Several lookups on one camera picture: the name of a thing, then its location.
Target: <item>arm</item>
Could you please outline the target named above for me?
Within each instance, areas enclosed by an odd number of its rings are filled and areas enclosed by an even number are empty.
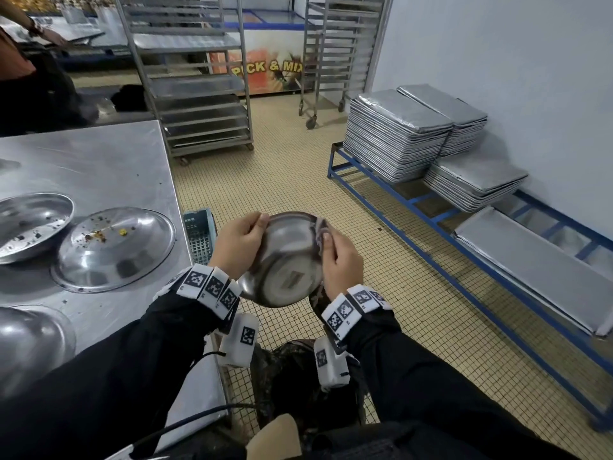
[[[228,223],[209,266],[239,278],[255,258],[266,223],[260,213]],[[103,459],[164,427],[192,363],[202,356],[204,336],[220,323],[196,300],[172,290],[162,295],[142,318],[0,405],[3,457]],[[156,444],[135,456],[152,453]]]
[[[330,300],[363,282],[362,259],[351,241],[338,231],[332,236],[333,243],[324,236]],[[362,365],[382,422],[421,421],[491,458],[520,458],[528,452],[574,458],[540,440],[460,372],[403,334],[392,311],[366,314],[345,342]]]
[[[9,20],[18,23],[28,32],[35,32],[37,35],[40,35],[42,38],[55,45],[61,46],[65,45],[66,43],[66,40],[61,35],[50,29],[44,29],[41,26],[38,26],[32,18],[14,6],[9,0],[0,0],[0,16],[4,16]]]

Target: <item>silver bowl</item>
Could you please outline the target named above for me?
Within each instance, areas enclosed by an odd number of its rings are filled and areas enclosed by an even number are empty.
[[[0,399],[22,392],[70,360],[75,344],[71,322],[57,310],[0,307]]]
[[[72,221],[74,203],[65,195],[27,194],[0,201],[0,264],[34,258]]]
[[[241,296],[271,308],[309,296],[322,281],[321,231],[326,220],[299,211],[270,217],[256,260],[238,279]]]
[[[99,211],[64,239],[51,278],[72,292],[110,291],[153,271],[174,244],[173,223],[156,211],[130,207]]]

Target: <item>black jacket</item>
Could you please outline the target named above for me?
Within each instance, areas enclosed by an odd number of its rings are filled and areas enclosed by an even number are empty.
[[[382,424],[331,433],[316,439],[320,448],[392,439],[413,458],[574,458],[402,334],[391,311],[373,318],[358,322],[347,342]],[[142,318],[0,406],[2,457],[104,459],[162,428],[204,336],[218,326],[196,301],[158,298]]]

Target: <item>teal plastic basket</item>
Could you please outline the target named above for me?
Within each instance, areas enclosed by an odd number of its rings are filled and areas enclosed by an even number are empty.
[[[185,223],[194,262],[202,265],[208,264],[217,239],[215,219],[210,208],[184,213],[183,223]]]

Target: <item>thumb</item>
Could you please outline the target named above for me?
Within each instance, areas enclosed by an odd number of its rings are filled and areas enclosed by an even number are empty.
[[[257,218],[256,223],[253,225],[251,231],[247,235],[249,237],[262,240],[262,236],[264,235],[264,231],[266,231],[266,226],[268,226],[269,221],[270,216],[266,213],[262,213],[260,217]]]
[[[329,232],[324,232],[324,251],[321,254],[321,259],[324,265],[334,264],[336,262],[334,252],[334,241]]]

